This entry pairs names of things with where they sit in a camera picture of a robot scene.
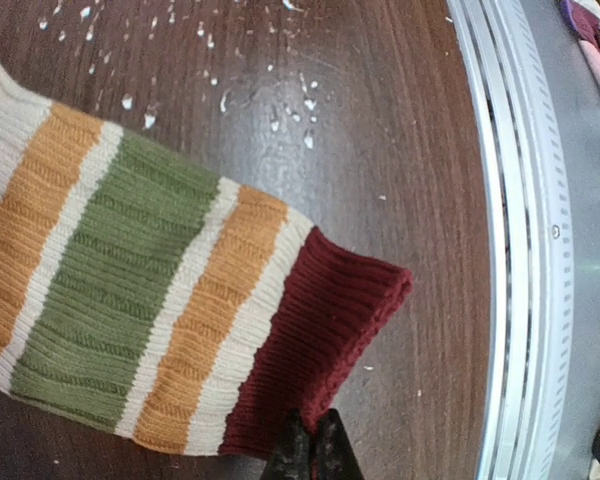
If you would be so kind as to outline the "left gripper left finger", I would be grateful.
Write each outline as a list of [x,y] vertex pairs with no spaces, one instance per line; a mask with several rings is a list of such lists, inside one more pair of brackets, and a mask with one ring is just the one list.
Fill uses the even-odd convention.
[[297,409],[286,417],[283,429],[262,472],[262,480],[309,480],[311,437]]

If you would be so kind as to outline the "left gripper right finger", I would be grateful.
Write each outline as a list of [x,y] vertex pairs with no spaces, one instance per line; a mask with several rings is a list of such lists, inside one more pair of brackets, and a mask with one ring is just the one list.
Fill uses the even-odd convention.
[[314,440],[313,479],[364,480],[346,429],[336,409],[329,409],[319,420]]

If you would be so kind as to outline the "striped beige maroon sock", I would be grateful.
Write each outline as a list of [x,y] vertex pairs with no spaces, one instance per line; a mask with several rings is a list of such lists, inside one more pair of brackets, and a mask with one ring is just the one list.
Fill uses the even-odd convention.
[[159,452],[314,429],[411,274],[0,64],[0,391]]

